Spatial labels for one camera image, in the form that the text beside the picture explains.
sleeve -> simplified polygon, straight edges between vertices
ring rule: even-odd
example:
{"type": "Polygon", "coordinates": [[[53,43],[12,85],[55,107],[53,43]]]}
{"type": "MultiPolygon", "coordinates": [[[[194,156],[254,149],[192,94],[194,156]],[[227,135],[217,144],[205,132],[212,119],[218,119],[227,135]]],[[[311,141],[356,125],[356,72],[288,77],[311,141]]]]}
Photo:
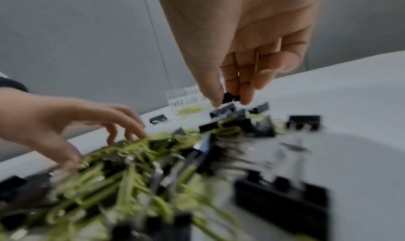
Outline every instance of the sleeve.
{"type": "Polygon", "coordinates": [[[28,92],[28,89],[25,87],[25,85],[17,81],[11,80],[3,73],[0,73],[0,88],[4,87],[14,88],[23,92],[28,92]]]}

black sleeve cuff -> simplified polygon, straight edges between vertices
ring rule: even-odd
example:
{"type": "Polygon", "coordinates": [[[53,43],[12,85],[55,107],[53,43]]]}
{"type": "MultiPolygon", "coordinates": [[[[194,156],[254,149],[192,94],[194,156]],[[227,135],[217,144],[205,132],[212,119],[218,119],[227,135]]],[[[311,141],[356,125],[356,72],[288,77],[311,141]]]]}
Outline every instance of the black sleeve cuff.
{"type": "Polygon", "coordinates": [[[25,87],[25,85],[8,78],[0,77],[0,88],[3,87],[15,88],[23,92],[28,92],[28,89],[25,87]]]}

pile of paper clips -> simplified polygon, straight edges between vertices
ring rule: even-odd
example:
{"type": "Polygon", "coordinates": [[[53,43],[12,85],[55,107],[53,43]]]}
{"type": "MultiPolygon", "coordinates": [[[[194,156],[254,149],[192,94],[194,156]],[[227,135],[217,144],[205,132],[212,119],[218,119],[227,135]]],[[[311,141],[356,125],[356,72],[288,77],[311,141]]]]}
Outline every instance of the pile of paper clips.
{"type": "MultiPolygon", "coordinates": [[[[3,181],[0,193],[11,190],[0,207],[3,240],[23,240],[45,227],[52,241],[189,241],[192,225],[216,241],[242,240],[236,219],[214,205],[207,180],[227,184],[223,169],[271,171],[274,163],[243,158],[251,145],[247,137],[274,137],[286,123],[277,127],[268,116],[231,112],[215,116],[200,131],[180,128],[101,148],[85,156],[76,173],[3,181]],[[236,168],[235,161],[248,166],[236,168]],[[12,188],[5,188],[8,182],[12,188]],[[210,229],[212,215],[230,235],[210,229]]],[[[280,141],[280,148],[282,153],[305,150],[300,141],[280,141]]]]}

hand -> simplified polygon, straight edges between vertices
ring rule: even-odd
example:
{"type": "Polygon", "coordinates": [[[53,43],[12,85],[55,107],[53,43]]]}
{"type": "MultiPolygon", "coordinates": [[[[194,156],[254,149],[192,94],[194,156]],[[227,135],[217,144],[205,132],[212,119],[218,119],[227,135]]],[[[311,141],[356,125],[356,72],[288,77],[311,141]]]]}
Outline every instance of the hand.
{"type": "Polygon", "coordinates": [[[0,138],[30,147],[67,169],[77,166],[80,152],[61,134],[77,122],[100,123],[110,133],[109,144],[116,138],[116,124],[126,129],[128,140],[132,134],[146,136],[142,120],[126,106],[0,88],[0,138]]]}
{"type": "Polygon", "coordinates": [[[297,68],[321,0],[160,0],[201,92],[219,106],[224,89],[249,104],[277,72],[297,68]]]}

white table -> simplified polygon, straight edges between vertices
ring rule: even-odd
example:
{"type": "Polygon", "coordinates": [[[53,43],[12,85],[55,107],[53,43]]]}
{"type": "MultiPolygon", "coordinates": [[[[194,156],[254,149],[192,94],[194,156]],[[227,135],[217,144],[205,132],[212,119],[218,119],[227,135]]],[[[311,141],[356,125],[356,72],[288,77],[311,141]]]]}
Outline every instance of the white table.
{"type": "MultiPolygon", "coordinates": [[[[276,79],[258,93],[255,103],[270,102],[273,118],[320,114],[326,130],[310,135],[314,151],[306,180],[332,192],[333,240],[403,240],[405,236],[405,51],[383,54],[276,79]]],[[[165,114],[168,107],[141,117],[165,114]]],[[[194,119],[199,123],[208,117],[194,119]]],[[[148,132],[175,124],[147,124],[148,132]]],[[[105,145],[104,130],[69,141],[82,153],[105,145]]],[[[250,155],[271,157],[272,141],[258,142],[250,155]]],[[[35,152],[0,163],[0,179],[27,176],[52,166],[35,152]]],[[[275,229],[258,218],[228,206],[245,230],[271,240],[275,229]]]]}

